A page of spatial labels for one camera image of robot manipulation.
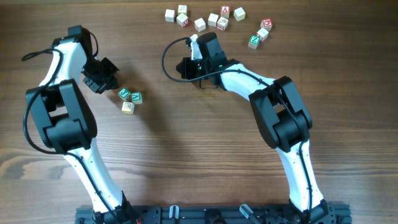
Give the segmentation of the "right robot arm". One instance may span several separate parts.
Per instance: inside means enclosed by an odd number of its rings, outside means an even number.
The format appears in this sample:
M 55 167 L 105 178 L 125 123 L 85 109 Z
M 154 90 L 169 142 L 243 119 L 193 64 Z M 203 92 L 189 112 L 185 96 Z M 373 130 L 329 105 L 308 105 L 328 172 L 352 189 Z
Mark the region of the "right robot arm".
M 194 34 L 183 41 L 191 55 L 176 66 L 181 82 L 208 79 L 247 99 L 263 140 L 280 156 L 294 213 L 305 223 L 325 217 L 326 202 L 318 189 L 309 153 L 312 118 L 292 79 L 266 78 L 235 59 L 227 59 L 214 32 Z

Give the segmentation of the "green V letter block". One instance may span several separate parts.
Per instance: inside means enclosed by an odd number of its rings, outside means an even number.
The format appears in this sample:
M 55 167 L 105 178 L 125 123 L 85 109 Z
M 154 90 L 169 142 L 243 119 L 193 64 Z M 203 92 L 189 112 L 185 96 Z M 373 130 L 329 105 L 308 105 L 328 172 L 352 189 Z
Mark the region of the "green V letter block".
M 135 105 L 139 105 L 143 103 L 142 94 L 141 92 L 134 92 L 131 93 L 131 101 Z

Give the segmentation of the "green J letter block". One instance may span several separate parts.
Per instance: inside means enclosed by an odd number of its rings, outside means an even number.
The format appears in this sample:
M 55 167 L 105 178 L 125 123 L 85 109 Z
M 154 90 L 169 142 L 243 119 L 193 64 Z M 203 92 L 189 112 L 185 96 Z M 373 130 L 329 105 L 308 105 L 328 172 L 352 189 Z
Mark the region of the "green J letter block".
M 118 91 L 118 96 L 123 101 L 131 101 L 131 92 L 125 88 L 122 88 Z

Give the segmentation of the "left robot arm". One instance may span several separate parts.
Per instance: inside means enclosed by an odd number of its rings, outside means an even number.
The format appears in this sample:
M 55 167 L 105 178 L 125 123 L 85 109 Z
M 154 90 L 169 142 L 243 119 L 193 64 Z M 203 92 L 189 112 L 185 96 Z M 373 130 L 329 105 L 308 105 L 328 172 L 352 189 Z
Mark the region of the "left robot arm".
M 29 53 L 22 60 L 40 54 L 51 54 L 53 59 L 40 85 L 25 93 L 27 142 L 71 164 L 93 204 L 90 223 L 142 223 L 101 158 L 96 120 L 78 86 L 82 80 L 98 94 L 117 89 L 118 67 L 107 58 L 97 58 L 98 41 L 81 25 L 69 27 L 67 36 L 55 39 L 49 49 Z

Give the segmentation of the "yellow picture block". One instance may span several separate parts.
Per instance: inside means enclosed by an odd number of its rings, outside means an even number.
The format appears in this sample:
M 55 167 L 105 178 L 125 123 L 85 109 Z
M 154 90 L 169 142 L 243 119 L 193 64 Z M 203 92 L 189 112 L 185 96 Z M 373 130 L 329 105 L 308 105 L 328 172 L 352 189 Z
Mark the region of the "yellow picture block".
M 125 113 L 125 114 L 133 114 L 134 113 L 134 107 L 135 107 L 134 103 L 124 101 L 123 105 L 122 105 L 122 108 L 121 108 L 121 111 L 123 113 Z

